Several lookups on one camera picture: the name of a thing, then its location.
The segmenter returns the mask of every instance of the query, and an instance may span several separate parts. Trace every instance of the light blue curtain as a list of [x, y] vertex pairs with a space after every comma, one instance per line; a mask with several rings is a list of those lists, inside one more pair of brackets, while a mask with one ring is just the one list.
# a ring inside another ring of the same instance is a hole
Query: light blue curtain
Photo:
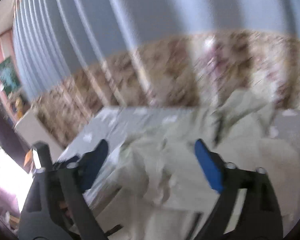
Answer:
[[31, 100], [116, 52], [175, 34], [242, 28], [300, 38], [300, 0], [22, 0], [13, 35]]

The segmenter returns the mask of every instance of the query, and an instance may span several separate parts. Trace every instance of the wrinkled fabric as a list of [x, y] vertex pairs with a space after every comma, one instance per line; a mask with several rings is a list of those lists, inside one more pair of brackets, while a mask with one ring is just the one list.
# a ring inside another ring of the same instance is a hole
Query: wrinkled fabric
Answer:
[[[175, 123], [128, 136], [117, 165], [95, 196], [93, 212], [102, 229], [121, 224], [121, 234], [128, 239], [182, 240], [198, 212], [203, 213], [202, 226], [218, 194], [210, 188], [194, 155], [198, 138], [241, 169], [264, 167], [282, 216], [294, 214], [300, 159], [285, 141], [266, 138], [273, 114], [272, 104], [250, 91], [237, 90], [220, 108], [202, 107]], [[241, 191], [239, 203], [243, 197]], [[240, 208], [234, 209], [232, 226]]]

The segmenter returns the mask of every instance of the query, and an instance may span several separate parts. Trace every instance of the wall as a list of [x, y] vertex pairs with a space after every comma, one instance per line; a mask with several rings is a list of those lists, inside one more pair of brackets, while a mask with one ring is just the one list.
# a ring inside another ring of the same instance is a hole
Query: wall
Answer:
[[[0, 63], [2, 63], [6, 58], [10, 56], [13, 64], [16, 66], [16, 56], [14, 53], [13, 42], [12, 42], [12, 30], [3, 33], [0, 36]], [[4, 91], [0, 91], [0, 100], [2, 101], [2, 104], [4, 105], [11, 120], [13, 121], [14, 124], [16, 124], [18, 119], [17, 117], [15, 117], [12, 110], [10, 109], [10, 106], [8, 104], [8, 97]]]

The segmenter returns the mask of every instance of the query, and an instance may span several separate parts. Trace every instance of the metal screw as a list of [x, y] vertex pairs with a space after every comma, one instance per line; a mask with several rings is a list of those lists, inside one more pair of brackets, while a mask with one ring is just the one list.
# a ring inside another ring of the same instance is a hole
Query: metal screw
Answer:
[[68, 168], [68, 169], [74, 169], [74, 168], [76, 168], [76, 167], [78, 167], [78, 166], [79, 166], [78, 163], [69, 163], [69, 164], [67, 165], [67, 168]]
[[226, 163], [225, 167], [231, 170], [234, 170], [237, 168], [237, 166], [234, 163]]
[[256, 172], [260, 173], [260, 174], [266, 174], [267, 173], [267, 171], [262, 167], [256, 168]]

